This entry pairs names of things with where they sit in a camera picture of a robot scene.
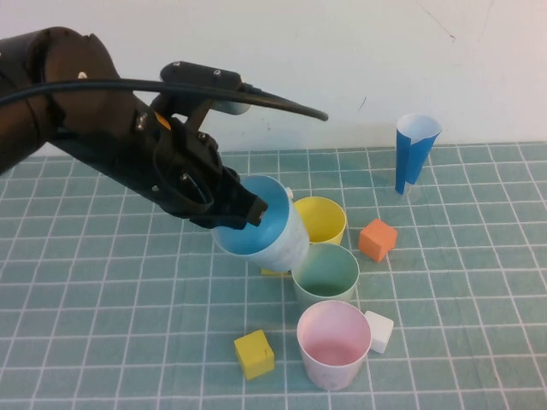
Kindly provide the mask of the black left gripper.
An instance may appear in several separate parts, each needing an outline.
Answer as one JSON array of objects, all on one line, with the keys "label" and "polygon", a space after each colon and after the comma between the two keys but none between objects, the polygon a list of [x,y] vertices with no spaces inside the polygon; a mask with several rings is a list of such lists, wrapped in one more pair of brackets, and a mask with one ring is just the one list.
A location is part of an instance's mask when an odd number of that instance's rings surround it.
[{"label": "black left gripper", "polygon": [[222,163],[216,141],[185,123],[154,113],[149,199],[166,213],[212,230],[258,226],[268,209],[257,179],[242,179]]}]

